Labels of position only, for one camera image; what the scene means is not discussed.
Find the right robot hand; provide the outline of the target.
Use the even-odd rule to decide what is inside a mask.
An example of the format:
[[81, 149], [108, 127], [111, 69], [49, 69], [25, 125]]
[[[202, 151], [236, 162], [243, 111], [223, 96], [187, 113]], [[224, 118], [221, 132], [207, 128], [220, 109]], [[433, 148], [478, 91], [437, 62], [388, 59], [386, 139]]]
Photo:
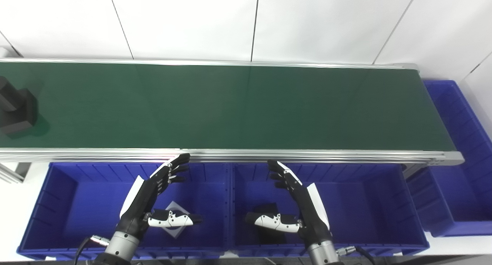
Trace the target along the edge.
[[269, 159], [267, 164], [275, 187], [288, 191], [297, 204], [300, 216], [249, 212], [245, 216], [246, 223], [278, 232], [296, 233], [306, 247], [332, 242], [326, 211], [315, 184], [304, 185], [292, 169], [279, 161]]

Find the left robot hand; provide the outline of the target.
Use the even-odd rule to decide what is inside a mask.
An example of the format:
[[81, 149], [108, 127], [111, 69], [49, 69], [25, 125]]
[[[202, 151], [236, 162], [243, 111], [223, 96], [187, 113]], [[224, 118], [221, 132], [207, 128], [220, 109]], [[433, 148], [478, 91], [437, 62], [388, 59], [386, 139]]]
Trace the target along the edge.
[[189, 153], [174, 156], [163, 162], [148, 179], [135, 180], [121, 210], [116, 232], [142, 239], [149, 227], [173, 229], [202, 223], [203, 218], [198, 214], [154, 208], [158, 196], [170, 184], [185, 181], [186, 178], [177, 174], [188, 169], [186, 164], [190, 157]]

